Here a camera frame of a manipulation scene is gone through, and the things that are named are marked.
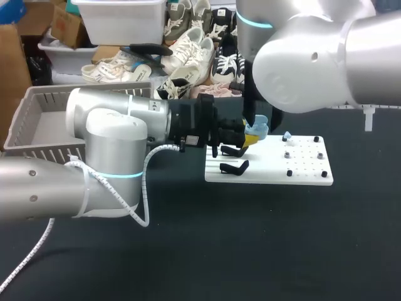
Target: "black sneaker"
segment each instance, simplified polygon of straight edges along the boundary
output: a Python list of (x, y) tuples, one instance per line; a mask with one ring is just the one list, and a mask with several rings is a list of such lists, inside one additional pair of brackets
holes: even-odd
[(237, 78), (237, 46), (232, 34), (221, 39), (211, 70), (212, 83), (231, 83)]
[(237, 12), (232, 17), (231, 29), (232, 29), (231, 34), (234, 36), (234, 39), (236, 39), (236, 44), (238, 45)]
[(245, 59), (239, 52), (237, 57), (237, 82), (244, 83), (244, 81), (245, 81)]
[(183, 66), (155, 90), (154, 99), (181, 99), (201, 77), (199, 67)]
[(213, 42), (220, 43), (222, 37), (231, 30), (232, 11), (219, 8), (212, 11), (211, 33), (207, 34)]

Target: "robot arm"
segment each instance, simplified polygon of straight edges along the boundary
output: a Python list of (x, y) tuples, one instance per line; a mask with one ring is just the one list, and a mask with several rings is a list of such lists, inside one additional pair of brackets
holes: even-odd
[(375, 16), (370, 0), (252, 2), (237, 1), (239, 50), (271, 105), (399, 105), (400, 12)]
[[(181, 151), (209, 145), (217, 156), (220, 143), (242, 148), (257, 142), (244, 134), (242, 119), (220, 119), (208, 96), (172, 113), (167, 101), (75, 89), (68, 99), (66, 128), (85, 140), (87, 166), (106, 178), (132, 210), (143, 189), (147, 145), (172, 140)], [(6, 157), (0, 160), (0, 179), (0, 221), (128, 214), (108, 189), (73, 166)]]

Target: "yellow part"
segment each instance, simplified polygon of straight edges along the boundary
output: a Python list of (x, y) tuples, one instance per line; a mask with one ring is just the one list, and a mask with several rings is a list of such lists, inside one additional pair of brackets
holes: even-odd
[(242, 148), (245, 148), (247, 146), (257, 144), (259, 141), (259, 136), (254, 136), (254, 135), (245, 135), (245, 143), (242, 146)]

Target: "gray basket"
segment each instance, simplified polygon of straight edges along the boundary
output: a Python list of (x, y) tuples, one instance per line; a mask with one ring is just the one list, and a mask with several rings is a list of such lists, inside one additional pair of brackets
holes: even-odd
[(62, 85), (31, 87), (17, 108), (4, 150), (8, 156), (36, 157), (60, 164), (68, 155), (85, 161), (85, 142), (72, 138), (65, 126), (65, 110), (75, 88), (114, 91), (143, 97), (152, 96), (152, 83), (111, 83), (106, 85)]

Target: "pink shoe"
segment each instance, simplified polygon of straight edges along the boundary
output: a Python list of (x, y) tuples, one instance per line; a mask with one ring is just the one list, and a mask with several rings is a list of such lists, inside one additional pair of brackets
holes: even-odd
[(197, 98), (198, 94), (209, 94), (215, 97), (241, 97), (241, 92), (237, 90), (230, 90), (230, 83), (218, 83), (211, 86), (198, 86), (190, 91), (191, 98)]

